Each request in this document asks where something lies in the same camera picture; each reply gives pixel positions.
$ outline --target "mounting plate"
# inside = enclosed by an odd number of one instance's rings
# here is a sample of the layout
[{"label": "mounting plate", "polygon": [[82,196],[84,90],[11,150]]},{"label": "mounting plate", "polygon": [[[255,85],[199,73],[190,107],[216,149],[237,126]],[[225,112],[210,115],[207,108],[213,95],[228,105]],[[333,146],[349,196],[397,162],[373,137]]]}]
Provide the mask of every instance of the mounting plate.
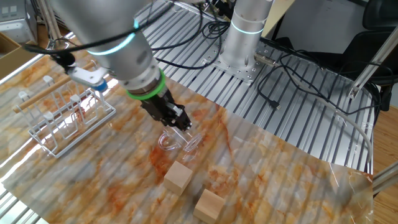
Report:
[{"label": "mounting plate", "polygon": [[[205,58],[203,59],[203,63],[212,61],[214,57],[217,56],[217,52],[218,52],[218,42],[216,41],[205,53]],[[267,53],[267,50],[264,47],[258,47],[256,52],[264,54]],[[228,75],[232,75],[240,80],[243,80],[244,82],[252,83],[256,80],[257,76],[260,74],[262,68],[264,67],[264,64],[261,62],[256,62],[253,67],[234,68],[219,59],[215,63],[213,63],[212,66],[216,67],[221,71],[224,71]]]}]

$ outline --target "white wire rack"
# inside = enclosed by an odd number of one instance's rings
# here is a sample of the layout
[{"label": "white wire rack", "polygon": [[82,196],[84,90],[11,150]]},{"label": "white wire rack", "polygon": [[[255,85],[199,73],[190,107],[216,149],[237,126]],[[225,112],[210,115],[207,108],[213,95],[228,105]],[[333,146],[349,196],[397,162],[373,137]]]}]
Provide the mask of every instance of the white wire rack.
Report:
[{"label": "white wire rack", "polygon": [[[49,87],[55,84],[50,76],[44,76],[43,80]],[[76,94],[69,99],[63,96],[61,88],[57,88],[25,110],[17,106],[30,127],[29,134],[56,158],[116,113],[105,102],[102,93],[72,83]],[[24,91],[19,93],[19,97],[23,102],[30,99]]]}]

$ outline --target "green ring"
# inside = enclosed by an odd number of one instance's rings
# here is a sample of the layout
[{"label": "green ring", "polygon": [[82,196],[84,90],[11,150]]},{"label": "green ring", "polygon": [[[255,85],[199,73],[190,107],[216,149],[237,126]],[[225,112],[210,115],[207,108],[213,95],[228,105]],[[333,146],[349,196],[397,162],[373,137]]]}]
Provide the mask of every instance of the green ring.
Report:
[{"label": "green ring", "polygon": [[151,97],[153,97],[154,95],[158,94],[158,93],[159,93],[160,91],[162,91],[163,88],[166,86],[166,77],[165,77],[165,75],[164,75],[162,69],[159,69],[159,70],[160,70],[160,76],[161,76],[161,78],[160,78],[160,84],[159,84],[159,86],[157,86],[157,88],[156,88],[154,91],[152,91],[152,92],[150,92],[150,93],[148,93],[148,94],[146,94],[146,95],[144,95],[144,96],[135,96],[135,95],[129,93],[129,91],[127,91],[127,94],[128,94],[132,99],[135,99],[135,100],[148,100],[149,98],[151,98]]}]

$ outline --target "cardboard box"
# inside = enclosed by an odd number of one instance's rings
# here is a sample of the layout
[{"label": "cardboard box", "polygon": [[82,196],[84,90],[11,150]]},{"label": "cardboard box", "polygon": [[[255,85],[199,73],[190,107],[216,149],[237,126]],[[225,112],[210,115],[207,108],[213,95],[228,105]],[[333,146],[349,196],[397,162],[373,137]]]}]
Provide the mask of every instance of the cardboard box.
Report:
[{"label": "cardboard box", "polygon": [[27,52],[17,42],[0,33],[0,80],[36,55]]}]

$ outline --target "clear glass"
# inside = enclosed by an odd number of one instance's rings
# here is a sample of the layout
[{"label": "clear glass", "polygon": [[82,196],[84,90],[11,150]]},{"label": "clear glass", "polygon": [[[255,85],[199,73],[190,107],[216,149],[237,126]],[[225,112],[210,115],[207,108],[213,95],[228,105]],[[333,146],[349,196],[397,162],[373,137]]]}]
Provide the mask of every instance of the clear glass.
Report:
[{"label": "clear glass", "polygon": [[192,130],[181,131],[178,128],[165,127],[159,138],[159,147],[165,151],[183,149],[185,152],[190,152],[194,150],[202,137],[200,133],[194,134]]}]

